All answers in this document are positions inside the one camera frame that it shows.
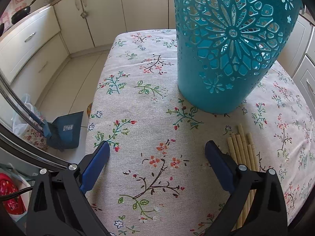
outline white fabric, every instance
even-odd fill
[[[214,140],[228,153],[226,138],[242,123],[260,170],[276,170],[292,221],[315,176],[314,120],[292,79],[276,62],[234,112],[213,115],[180,94],[176,58],[175,30],[116,38],[86,140],[88,154],[101,140],[111,143],[109,161],[87,194],[97,216],[117,236],[202,235],[229,196],[204,155],[205,143]]]

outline teal plastic basket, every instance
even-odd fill
[[[271,68],[301,0],[174,0],[178,87],[194,106],[233,111]]]

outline dustpan label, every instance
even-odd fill
[[[72,130],[72,129],[73,129],[73,124],[71,124],[71,125],[64,125],[64,127],[63,127],[63,131]]]

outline blue gripper pad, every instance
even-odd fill
[[[109,153],[109,144],[105,142],[83,172],[80,190],[84,195],[94,187],[97,178],[109,159]]]
[[[223,158],[227,154],[223,154],[212,140],[206,143],[205,154],[222,188],[232,194],[235,189],[233,173]]]

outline dustpan handle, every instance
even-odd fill
[[[7,91],[11,94],[11,96],[14,98],[14,100],[23,108],[23,110],[34,120],[38,123],[39,126],[42,128],[44,127],[44,123],[27,108],[27,106],[18,98],[18,96],[14,93],[14,91],[11,89],[5,78],[3,77],[2,73],[0,72],[0,81],[3,83],[4,87],[7,89]]]
[[[44,135],[44,132],[37,127],[27,116],[25,116],[24,113],[21,112],[20,109],[17,108],[17,106],[13,103],[13,101],[8,97],[7,93],[3,90],[2,86],[0,85],[0,93],[4,97],[4,99],[8,102],[8,104],[13,108],[13,110],[21,117],[23,118],[31,127],[33,127],[36,131]]]

